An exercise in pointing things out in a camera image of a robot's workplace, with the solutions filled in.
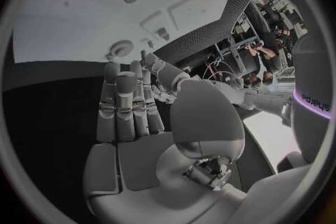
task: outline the person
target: person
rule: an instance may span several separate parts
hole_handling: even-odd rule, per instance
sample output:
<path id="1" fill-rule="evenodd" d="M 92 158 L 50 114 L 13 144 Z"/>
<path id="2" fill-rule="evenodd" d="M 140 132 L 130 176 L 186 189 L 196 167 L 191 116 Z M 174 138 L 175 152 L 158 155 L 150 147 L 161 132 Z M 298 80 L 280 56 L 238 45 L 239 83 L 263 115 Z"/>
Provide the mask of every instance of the person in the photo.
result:
<path id="1" fill-rule="evenodd" d="M 256 46 L 254 49 L 251 45 L 247 45 L 245 48 L 249 50 L 250 54 L 254 57 L 260 58 L 266 68 L 263 73 L 263 84 L 270 85 L 273 83 L 273 74 L 280 70 L 281 63 L 279 59 L 279 51 L 277 47 L 277 41 L 274 35 L 264 35 L 264 46 Z"/>

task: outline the purple light strip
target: purple light strip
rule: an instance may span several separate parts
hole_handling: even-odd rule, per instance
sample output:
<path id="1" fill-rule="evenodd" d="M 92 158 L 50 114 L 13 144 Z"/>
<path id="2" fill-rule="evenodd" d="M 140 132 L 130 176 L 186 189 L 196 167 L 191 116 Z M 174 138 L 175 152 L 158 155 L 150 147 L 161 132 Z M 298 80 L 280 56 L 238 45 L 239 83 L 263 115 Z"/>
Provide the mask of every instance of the purple light strip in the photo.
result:
<path id="1" fill-rule="evenodd" d="M 324 118 L 326 119 L 332 119 L 332 116 L 330 115 L 330 113 L 328 112 L 323 112 L 323 111 L 320 111 L 320 110 L 317 110 L 316 108 L 310 106 L 309 104 L 305 103 L 303 101 L 303 99 L 301 98 L 301 96 L 297 93 L 296 90 L 294 90 L 294 93 L 293 93 L 293 97 L 295 98 L 295 100 L 302 106 L 304 106 L 306 109 L 314 112 L 315 114 L 317 115 L 320 115 L 320 116 L 323 116 Z"/>

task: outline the cable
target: cable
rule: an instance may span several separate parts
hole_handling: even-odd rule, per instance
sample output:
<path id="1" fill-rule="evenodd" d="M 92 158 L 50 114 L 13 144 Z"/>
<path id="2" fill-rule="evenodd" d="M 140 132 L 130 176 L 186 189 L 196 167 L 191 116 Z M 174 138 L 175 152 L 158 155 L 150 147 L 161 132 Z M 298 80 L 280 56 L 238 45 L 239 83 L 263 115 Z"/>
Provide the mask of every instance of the cable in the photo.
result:
<path id="1" fill-rule="evenodd" d="M 229 66 L 226 62 L 223 62 L 223 61 L 221 61 L 221 60 L 214 60 L 211 64 L 208 64 L 208 67 L 207 67 L 207 69 L 204 71 L 204 74 L 203 74 L 202 79 L 206 76 L 206 73 L 207 73 L 207 71 L 209 70 L 209 67 L 210 67 L 213 63 L 223 63 L 223 64 L 226 64 L 226 65 L 229 67 L 229 69 L 230 69 L 233 73 L 235 73 L 235 71 L 231 68 L 231 66 Z"/>
<path id="2" fill-rule="evenodd" d="M 240 78 L 240 77 L 238 77 L 237 75 L 235 75 L 235 74 L 233 74 L 233 73 L 231 73 L 231 72 L 228 72 L 228 71 L 218 71 L 218 72 L 212 74 L 211 76 L 209 76 L 207 79 L 210 80 L 210 78 L 212 78 L 214 75 L 216 75 L 216 74 L 218 74 L 218 73 L 228 73 L 228 74 L 231 74 L 231 75 L 235 76 L 236 78 Z"/>

